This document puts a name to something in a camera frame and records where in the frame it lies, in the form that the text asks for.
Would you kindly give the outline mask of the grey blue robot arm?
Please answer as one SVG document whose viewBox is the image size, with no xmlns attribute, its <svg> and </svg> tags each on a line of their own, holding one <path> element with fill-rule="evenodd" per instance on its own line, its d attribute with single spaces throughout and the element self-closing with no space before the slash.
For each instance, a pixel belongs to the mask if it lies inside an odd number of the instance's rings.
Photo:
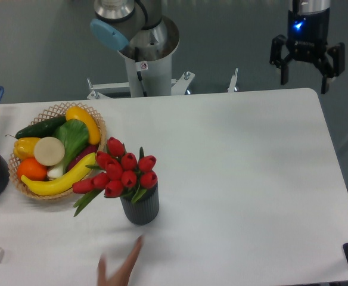
<svg viewBox="0 0 348 286">
<path fill-rule="evenodd" d="M 102 89 L 128 88 L 132 97 L 185 95 L 195 78 L 186 71 L 172 79 L 172 54 L 179 45 L 176 24 L 162 14 L 161 1 L 95 1 L 90 29 L 95 38 L 124 59 L 128 82 L 90 85 Z M 345 70 L 345 45 L 329 45 L 330 1 L 289 1 L 287 35 L 273 38 L 269 62 L 288 82 L 288 64 L 313 64 L 322 75 L 321 92 Z"/>
</svg>

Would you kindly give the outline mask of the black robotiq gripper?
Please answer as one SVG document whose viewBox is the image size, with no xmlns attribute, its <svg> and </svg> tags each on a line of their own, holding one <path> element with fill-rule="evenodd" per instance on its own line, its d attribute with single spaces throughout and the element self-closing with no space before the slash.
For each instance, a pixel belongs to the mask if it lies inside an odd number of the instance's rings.
<svg viewBox="0 0 348 286">
<path fill-rule="evenodd" d="M 327 46 L 330 19 L 330 1 L 289 1 L 287 38 L 278 35 L 272 39 L 269 63 L 280 69 L 280 83 L 288 83 L 289 62 L 294 59 L 311 63 L 322 75 L 321 94 L 326 94 L 331 81 L 345 71 L 346 46 L 339 42 Z M 282 58 L 282 48 L 289 51 Z"/>
</svg>

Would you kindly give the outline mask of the person's hand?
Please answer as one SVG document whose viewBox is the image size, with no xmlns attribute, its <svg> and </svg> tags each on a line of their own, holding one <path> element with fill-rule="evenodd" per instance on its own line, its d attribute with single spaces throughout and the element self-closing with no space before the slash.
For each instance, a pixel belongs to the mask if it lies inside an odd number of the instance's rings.
<svg viewBox="0 0 348 286">
<path fill-rule="evenodd" d="M 129 253 L 123 264 L 115 271 L 112 276 L 107 276 L 107 264 L 104 256 L 101 256 L 97 267 L 97 285 L 128 285 L 131 273 L 139 257 L 140 251 L 144 243 L 144 236 L 137 238 L 133 249 Z"/>
</svg>

